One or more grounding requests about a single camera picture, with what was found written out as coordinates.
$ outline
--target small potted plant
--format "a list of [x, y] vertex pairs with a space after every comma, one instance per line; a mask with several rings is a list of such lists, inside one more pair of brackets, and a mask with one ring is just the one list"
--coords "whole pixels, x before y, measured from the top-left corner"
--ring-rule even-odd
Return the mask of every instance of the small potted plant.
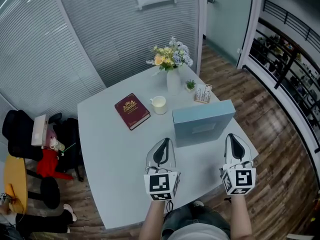
[[196, 82], [194, 80], [188, 80], [185, 82], [186, 90], [191, 93], [196, 88]]

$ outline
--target white mug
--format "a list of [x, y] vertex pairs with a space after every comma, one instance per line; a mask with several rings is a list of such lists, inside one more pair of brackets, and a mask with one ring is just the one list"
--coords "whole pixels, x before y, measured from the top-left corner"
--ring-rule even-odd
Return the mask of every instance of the white mug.
[[163, 96], [156, 96], [150, 99], [154, 112], [158, 115], [163, 115], [167, 112], [167, 101]]

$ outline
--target door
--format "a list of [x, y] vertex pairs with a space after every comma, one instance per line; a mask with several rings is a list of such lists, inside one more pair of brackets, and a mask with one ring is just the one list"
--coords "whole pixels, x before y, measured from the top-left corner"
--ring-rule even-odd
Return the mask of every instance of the door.
[[237, 66], [247, 34], [252, 0], [208, 0], [206, 44]]

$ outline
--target white sneaker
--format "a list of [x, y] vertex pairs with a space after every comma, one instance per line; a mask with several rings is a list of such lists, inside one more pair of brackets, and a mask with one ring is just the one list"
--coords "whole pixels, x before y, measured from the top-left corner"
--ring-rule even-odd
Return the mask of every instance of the white sneaker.
[[69, 213], [71, 213], [72, 215], [72, 221], [76, 222], [78, 220], [77, 216], [74, 214], [74, 210], [72, 209], [72, 207], [70, 206], [70, 204], [65, 203], [63, 205], [63, 209], [67, 210]]
[[200, 200], [196, 200], [196, 201], [193, 202], [193, 206], [194, 207], [198, 207], [198, 206], [204, 207], [205, 205]]

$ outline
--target railing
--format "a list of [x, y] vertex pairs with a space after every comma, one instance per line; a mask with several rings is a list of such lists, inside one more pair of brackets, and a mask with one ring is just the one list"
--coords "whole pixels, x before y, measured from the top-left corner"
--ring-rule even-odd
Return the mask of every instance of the railing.
[[250, 57], [275, 80], [308, 124], [320, 151], [320, 68], [290, 37], [262, 18], [250, 50]]
[[303, 21], [269, 0], [264, 0], [263, 11], [294, 29], [320, 53], [320, 36]]

